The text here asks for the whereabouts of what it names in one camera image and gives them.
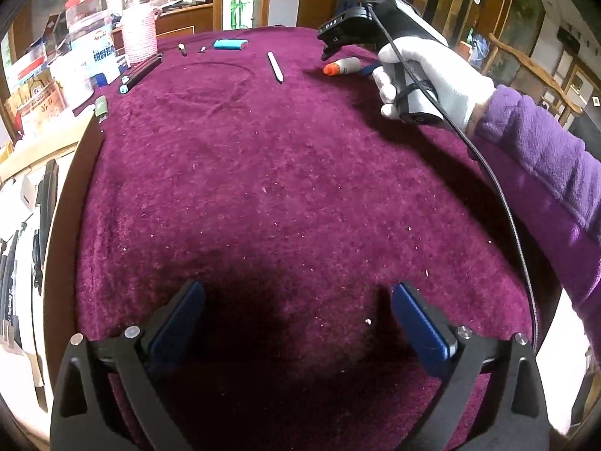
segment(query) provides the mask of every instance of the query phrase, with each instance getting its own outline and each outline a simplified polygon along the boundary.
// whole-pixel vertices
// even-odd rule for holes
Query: purple fleece jacket
[[[527,96],[500,86],[474,144],[555,269],[601,355],[601,163]]]

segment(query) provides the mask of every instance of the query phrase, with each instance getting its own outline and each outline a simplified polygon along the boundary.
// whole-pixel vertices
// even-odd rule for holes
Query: glue stick
[[[326,64],[323,72],[328,76],[336,76],[337,74],[351,74],[361,71],[361,61],[359,58],[339,59],[330,64]]]

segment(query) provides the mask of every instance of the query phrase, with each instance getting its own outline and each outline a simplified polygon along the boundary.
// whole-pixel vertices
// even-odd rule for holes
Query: white glove
[[[395,45],[406,61],[417,61],[434,85],[440,105],[456,126],[465,132],[477,104],[485,104],[495,91],[492,80],[482,76],[454,51],[439,42],[420,37],[400,37]],[[394,87],[394,63],[399,59],[390,44],[385,45],[378,57],[382,66],[373,72],[374,81],[384,103],[382,115],[398,119],[399,112],[392,105],[397,91]]]

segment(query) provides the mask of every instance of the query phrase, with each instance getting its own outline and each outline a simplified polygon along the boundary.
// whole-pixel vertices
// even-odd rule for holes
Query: metal bolt
[[[528,337],[526,337],[525,334],[517,333],[513,337],[519,345],[525,346],[526,344],[528,344]]]
[[[460,325],[457,328],[457,335],[461,337],[461,339],[469,339],[472,337],[473,333],[474,331],[467,327],[467,325]]]
[[[82,341],[83,341],[83,334],[80,334],[80,333],[73,334],[73,336],[71,336],[71,339],[70,339],[70,342],[73,346],[79,346]]]
[[[134,337],[139,336],[140,327],[138,327],[137,325],[131,325],[130,327],[125,329],[124,334],[125,334],[125,337],[127,337],[128,339],[133,339]]]

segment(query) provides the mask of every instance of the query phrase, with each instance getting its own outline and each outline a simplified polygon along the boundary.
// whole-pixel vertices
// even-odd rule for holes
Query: white floor
[[[557,313],[536,358],[549,422],[562,434],[570,428],[572,406],[587,371],[588,346],[582,321],[566,291],[562,291]]]

